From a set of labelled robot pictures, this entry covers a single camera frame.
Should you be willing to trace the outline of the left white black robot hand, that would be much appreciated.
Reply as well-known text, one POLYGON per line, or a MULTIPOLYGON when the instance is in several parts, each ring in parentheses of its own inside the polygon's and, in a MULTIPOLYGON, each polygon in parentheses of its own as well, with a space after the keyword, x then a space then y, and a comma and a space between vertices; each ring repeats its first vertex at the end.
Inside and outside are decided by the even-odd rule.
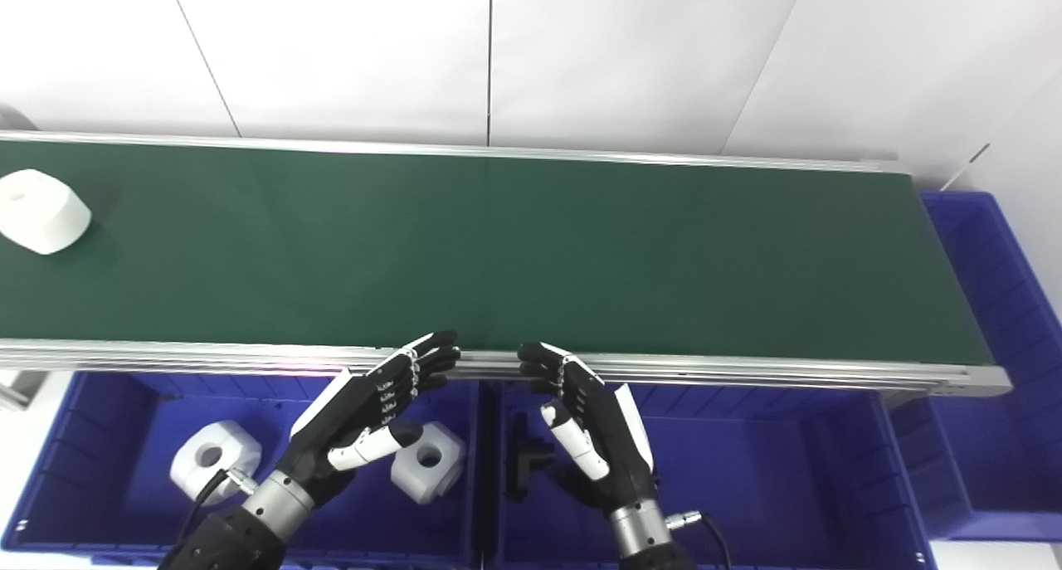
POLYGON ((355 468, 340 469, 330 453, 348 449, 375 431, 400 426, 402 412, 419 395, 444 386, 445 373, 460 358, 456 332, 445 329, 407 343, 363 376, 339 373, 291 427, 289 444, 273 472, 299 486, 314 507, 326 505, 355 480, 357 468, 369 463, 353 457, 355 468))

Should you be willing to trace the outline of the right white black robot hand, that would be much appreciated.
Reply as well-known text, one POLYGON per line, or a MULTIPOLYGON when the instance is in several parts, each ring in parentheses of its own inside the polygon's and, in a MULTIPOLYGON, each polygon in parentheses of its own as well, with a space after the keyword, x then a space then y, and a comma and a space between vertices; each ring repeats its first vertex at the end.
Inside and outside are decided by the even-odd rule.
POLYGON ((610 386, 553 344, 525 343, 517 356, 532 392, 548 398, 543 424, 570 460, 553 473, 558 486, 601 514, 655 499, 651 446, 629 386, 610 386))

